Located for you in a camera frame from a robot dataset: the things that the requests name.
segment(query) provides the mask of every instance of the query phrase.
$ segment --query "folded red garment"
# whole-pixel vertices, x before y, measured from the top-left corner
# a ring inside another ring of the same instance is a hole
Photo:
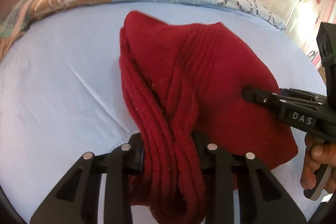
[[[221,23],[171,26],[130,12],[120,52],[124,100],[145,148],[144,175],[130,182],[131,199],[150,206],[158,223],[196,224],[206,215],[195,129],[231,153],[254,152],[270,169],[297,154],[290,127],[243,100],[246,86],[279,88],[248,45]]]

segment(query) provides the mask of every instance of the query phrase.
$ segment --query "bed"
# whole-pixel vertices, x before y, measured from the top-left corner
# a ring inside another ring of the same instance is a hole
[[[26,222],[83,152],[110,152],[138,132],[122,98],[118,65],[119,31],[132,10],[177,25],[222,22],[279,87],[326,94],[314,65],[281,27],[237,9],[200,6],[133,1],[76,8],[37,21],[11,47],[0,64],[0,185]],[[299,154],[273,174],[309,219],[323,197],[303,196],[305,133],[292,132]],[[156,223],[146,207],[132,213],[134,223]],[[239,223],[238,210],[235,219]]]

